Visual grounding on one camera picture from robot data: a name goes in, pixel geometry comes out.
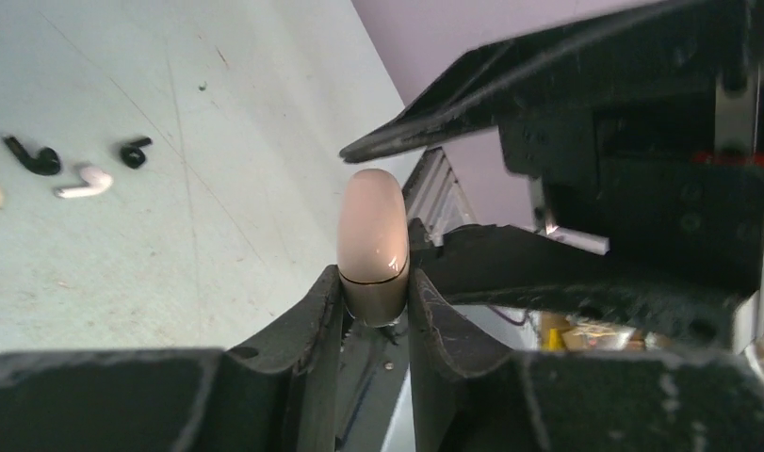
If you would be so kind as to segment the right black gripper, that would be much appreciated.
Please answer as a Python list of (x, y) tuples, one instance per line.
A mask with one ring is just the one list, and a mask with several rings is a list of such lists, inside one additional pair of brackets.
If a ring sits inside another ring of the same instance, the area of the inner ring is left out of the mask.
[(449, 303), (746, 348), (746, 292), (764, 266), (764, 1), (658, 2), (481, 46), (340, 156), (499, 124), (507, 169), (539, 179), (554, 219), (612, 252), (513, 226), (464, 225), (434, 245), (414, 221), (414, 264)]

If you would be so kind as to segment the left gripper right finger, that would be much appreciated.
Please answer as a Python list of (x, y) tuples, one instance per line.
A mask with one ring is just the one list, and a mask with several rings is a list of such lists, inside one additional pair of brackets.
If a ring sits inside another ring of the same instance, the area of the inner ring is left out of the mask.
[(419, 451), (764, 451), (764, 381), (741, 356), (514, 350), (410, 279)]

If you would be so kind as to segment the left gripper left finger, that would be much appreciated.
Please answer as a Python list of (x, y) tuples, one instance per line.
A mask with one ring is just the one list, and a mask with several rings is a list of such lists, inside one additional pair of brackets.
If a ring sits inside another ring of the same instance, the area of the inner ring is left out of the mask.
[(0, 354), (0, 451), (331, 451), (342, 316), (328, 266), (227, 350)]

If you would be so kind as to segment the beige earbud charging case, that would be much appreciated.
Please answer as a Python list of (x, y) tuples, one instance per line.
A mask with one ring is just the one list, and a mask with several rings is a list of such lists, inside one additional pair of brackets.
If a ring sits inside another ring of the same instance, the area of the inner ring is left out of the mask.
[(362, 169), (349, 178), (336, 260), (354, 319), (371, 328), (395, 324), (406, 306), (410, 250), (401, 187), (388, 171)]

